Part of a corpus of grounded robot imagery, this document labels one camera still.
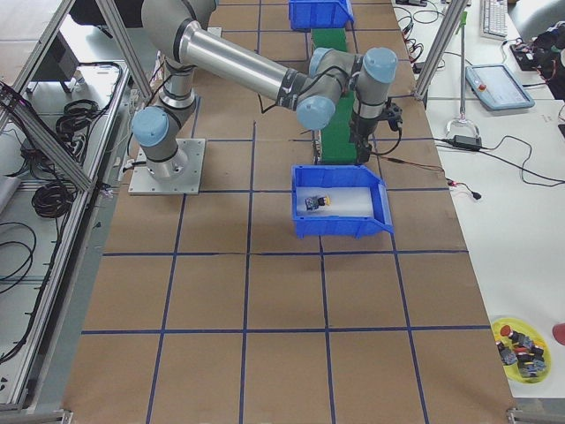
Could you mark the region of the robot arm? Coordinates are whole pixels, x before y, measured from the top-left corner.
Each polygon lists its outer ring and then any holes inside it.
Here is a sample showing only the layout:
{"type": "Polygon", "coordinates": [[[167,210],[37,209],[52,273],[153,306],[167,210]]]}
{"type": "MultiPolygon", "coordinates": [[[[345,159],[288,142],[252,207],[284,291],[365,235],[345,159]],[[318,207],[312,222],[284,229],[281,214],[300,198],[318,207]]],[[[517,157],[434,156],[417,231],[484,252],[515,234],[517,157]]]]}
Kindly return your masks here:
{"type": "Polygon", "coordinates": [[[176,109],[180,101],[193,104],[192,71],[201,68],[273,100],[276,107],[295,111],[298,122],[310,131],[326,128],[340,99],[352,92],[349,142],[356,149],[357,164],[375,154],[369,138],[378,123],[386,121],[391,131],[401,132],[402,110],[388,95],[398,64],[392,50],[372,48],[358,55],[317,48],[308,72],[302,73],[209,33],[217,6],[216,1],[141,5],[142,26],[168,66],[170,79],[160,93],[165,109],[176,109]]]}

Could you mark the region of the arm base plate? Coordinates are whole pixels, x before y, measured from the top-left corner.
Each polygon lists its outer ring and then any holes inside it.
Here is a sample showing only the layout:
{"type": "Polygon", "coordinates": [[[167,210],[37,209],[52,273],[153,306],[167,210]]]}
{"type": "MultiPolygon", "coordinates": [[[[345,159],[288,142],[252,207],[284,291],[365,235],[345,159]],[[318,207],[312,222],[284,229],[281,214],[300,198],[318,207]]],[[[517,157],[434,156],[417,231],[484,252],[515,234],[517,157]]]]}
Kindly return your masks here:
{"type": "Polygon", "coordinates": [[[200,192],[205,139],[177,139],[177,154],[167,162],[147,160],[143,148],[132,172],[129,193],[132,195],[197,195],[200,192]]]}

